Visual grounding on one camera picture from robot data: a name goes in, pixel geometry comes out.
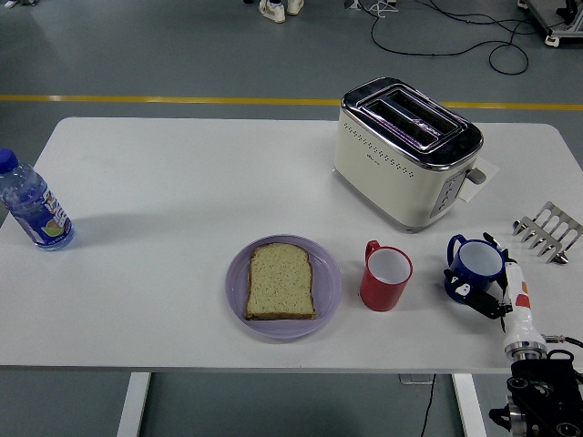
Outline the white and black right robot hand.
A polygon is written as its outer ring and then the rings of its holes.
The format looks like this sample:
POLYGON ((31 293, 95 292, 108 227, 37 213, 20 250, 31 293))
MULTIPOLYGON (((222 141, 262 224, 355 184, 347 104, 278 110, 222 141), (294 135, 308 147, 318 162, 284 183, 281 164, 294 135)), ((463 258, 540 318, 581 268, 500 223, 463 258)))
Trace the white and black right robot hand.
POLYGON ((491 320, 501 320, 511 361, 544 359, 547 342, 533 323, 522 269, 485 233, 481 239, 450 238, 444 270, 446 294, 491 320))

